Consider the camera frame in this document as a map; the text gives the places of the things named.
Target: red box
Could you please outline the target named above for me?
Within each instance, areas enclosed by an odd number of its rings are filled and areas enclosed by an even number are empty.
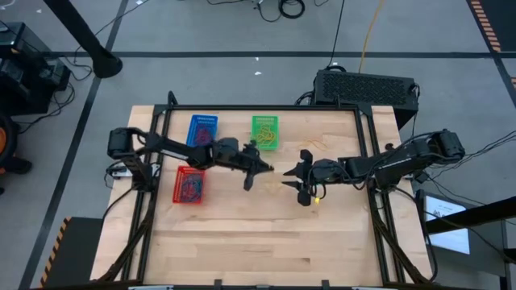
[[[188,166],[178,167],[172,202],[190,205],[200,204],[202,201],[203,185],[203,170],[197,170]]]

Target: green container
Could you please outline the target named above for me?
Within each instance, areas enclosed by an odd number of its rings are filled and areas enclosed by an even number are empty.
[[[251,140],[259,149],[276,150],[280,138],[277,116],[252,116]]]

